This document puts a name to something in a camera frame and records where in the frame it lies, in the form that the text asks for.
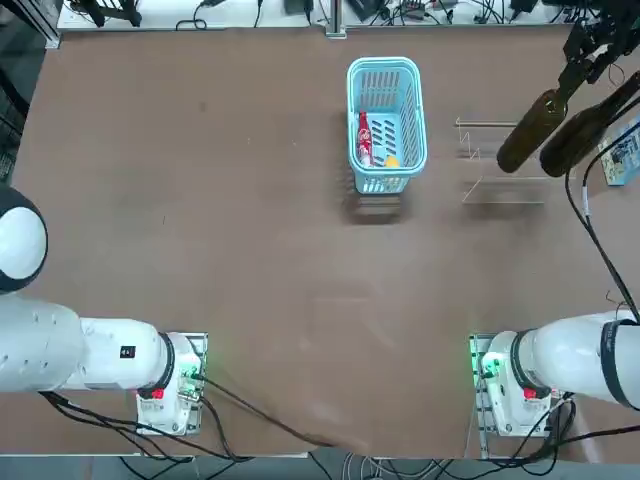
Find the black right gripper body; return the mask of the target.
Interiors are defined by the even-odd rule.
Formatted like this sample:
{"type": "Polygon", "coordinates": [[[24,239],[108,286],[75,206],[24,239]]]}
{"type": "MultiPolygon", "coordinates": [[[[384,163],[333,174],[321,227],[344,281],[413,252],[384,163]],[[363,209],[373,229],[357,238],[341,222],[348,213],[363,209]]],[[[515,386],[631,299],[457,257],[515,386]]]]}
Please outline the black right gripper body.
{"type": "Polygon", "coordinates": [[[601,7],[595,43],[607,45],[614,55],[631,54],[639,45],[639,8],[601,7]]]}

